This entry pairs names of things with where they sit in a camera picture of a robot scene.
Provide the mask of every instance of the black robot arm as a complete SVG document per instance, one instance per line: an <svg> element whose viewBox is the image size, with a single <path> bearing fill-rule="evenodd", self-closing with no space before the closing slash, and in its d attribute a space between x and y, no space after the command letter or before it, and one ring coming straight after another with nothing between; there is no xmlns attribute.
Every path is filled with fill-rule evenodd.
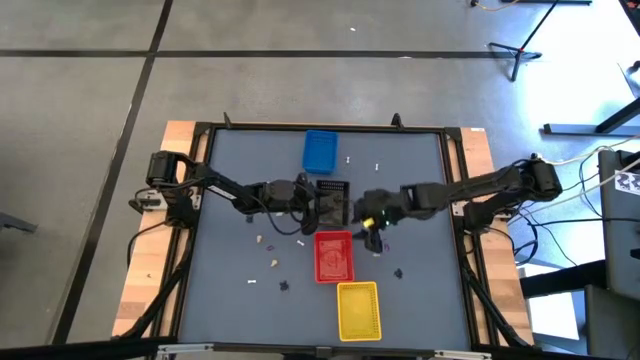
<svg viewBox="0 0 640 360"><path fill-rule="evenodd" d="M404 185L399 192L383 189L365 191L354 205L353 222L366 230L367 249L380 253L378 234L404 218L427 220L452 203L469 201L463 207L465 230L483 231L495 215L527 200L551 201L562 193L562 186L552 165L541 160L521 160L493 173L450 184L419 183ZM471 200L495 194L484 202Z"/></svg>
<svg viewBox="0 0 640 360"><path fill-rule="evenodd" d="M185 166L185 181L178 183L178 164ZM318 226L319 197L306 174L298 174L295 181L275 180L240 185L207 164L197 163L184 154L159 151L151 155L147 184L157 189L167 202L167 220L172 226L190 228L195 224L197 211L190 199L194 186L203 186L231 202L245 215L256 213L302 213L303 234L315 232Z"/></svg>

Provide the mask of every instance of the wooden board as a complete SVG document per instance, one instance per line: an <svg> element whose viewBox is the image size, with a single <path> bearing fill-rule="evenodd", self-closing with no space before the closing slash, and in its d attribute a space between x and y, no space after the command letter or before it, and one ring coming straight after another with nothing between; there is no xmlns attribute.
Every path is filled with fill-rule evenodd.
<svg viewBox="0 0 640 360"><path fill-rule="evenodd" d="M161 149L189 153L194 128L195 122L193 121L170 121L165 130ZM484 129L463 128L462 136L469 176L492 172L494 170L493 162ZM453 141L450 141L449 148L451 149L454 178L457 177L459 179L460 172L457 167ZM204 153L203 150L204 142L201 141L198 158ZM161 222L164 216L164 212L145 213L142 217L140 229ZM495 221L492 226L504 231L507 230L506 223L502 221ZM160 288L164 262L168 254L170 237L171 229L162 226L141 235L136 241L131 266L125 280L120 307L113 327L113 335L119 335L127 331L157 294ZM522 290L520 289L511 243L504 235L498 233L484 234L481 239L491 297L509 324L516 329L525 341L532 344L533 335ZM179 246L177 256L181 256L182 249L183 246ZM473 259L471 261L472 266L475 266ZM174 295L170 297L165 307L161 335L166 335L169 331L173 304L175 304ZM480 340L482 343L488 343L488 332L482 304L475 297L474 300Z"/></svg>

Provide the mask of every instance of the tripod stand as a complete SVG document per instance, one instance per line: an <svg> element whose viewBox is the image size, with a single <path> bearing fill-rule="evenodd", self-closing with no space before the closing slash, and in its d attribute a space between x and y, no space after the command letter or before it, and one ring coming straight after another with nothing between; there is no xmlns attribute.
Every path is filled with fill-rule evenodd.
<svg viewBox="0 0 640 360"><path fill-rule="evenodd" d="M542 23L544 23L544 21L547 19L547 16L549 16L551 11L553 11L553 8L555 8L556 5L558 5L558 1L560 1L560 0L555 0L553 2L553 5L551 5L549 10L547 10L547 13L544 14L544 16L542 17L542 20L540 20L538 25L536 25L536 28L533 29L531 34L529 34L529 37L527 38L527 40L525 40L524 44L522 44L522 46L520 48L514 48L512 46L507 46L507 45L498 44L498 43L494 43L494 42L490 42L489 43L489 46L492 46L492 47L495 46L495 47L498 47L498 48L507 49L507 50L509 50L509 52L511 52L511 51L515 51L516 52L515 55L514 55L514 57L516 58L516 63L513 66L513 72L511 73L511 81L512 82L516 81L516 77L518 76L518 69L520 68L520 60L538 59L539 57L542 56L542 53L539 53L539 52L528 52L528 51L525 51L524 49L527 47L527 44L529 44L529 41L531 41L531 39L536 34L536 32L538 31L540 26L542 26Z"/></svg>

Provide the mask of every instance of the gray tabletop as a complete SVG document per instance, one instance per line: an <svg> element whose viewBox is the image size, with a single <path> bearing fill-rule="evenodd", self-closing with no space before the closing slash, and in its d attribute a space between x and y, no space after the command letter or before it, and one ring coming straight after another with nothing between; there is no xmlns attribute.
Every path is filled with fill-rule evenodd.
<svg viewBox="0 0 640 360"><path fill-rule="evenodd" d="M623 168L612 151L600 152L598 162L601 181ZM602 187L601 197L603 217L640 219L640 196L616 190L615 181ZM603 227L607 285L618 294L640 300L640 260L629 255L631 249L640 248L640 227L625 221L605 221Z"/></svg>
<svg viewBox="0 0 640 360"><path fill-rule="evenodd" d="M210 165L241 184L293 180L302 171L304 136L303 131L218 130ZM443 182L438 138L433 134L340 133L336 171L311 178L349 181L351 199L362 196L365 189L397 191L407 183ZM314 280L313 236L279 235L264 214L248 224L226 200L207 194L179 339L467 350L470 345L450 219L449 212L443 211L429 221L404 220L389 228L382 233L388 251L380 257L374 257L360 241L354 242L356 281L378 285L382 340L342 343L336 285ZM275 221L283 230L297 226L286 215ZM260 244L257 235L264 237ZM279 264L271 268L273 259ZM394 276L398 268L402 279ZM281 291L279 282L285 280L290 288Z"/></svg>

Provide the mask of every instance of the blue basket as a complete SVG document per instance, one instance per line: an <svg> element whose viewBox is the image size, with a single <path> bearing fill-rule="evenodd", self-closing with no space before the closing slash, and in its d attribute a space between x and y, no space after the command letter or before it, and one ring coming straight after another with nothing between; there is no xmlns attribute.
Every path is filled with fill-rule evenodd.
<svg viewBox="0 0 640 360"><path fill-rule="evenodd" d="M329 175L336 168L338 134L308 130L304 139L302 167L311 174Z"/></svg>

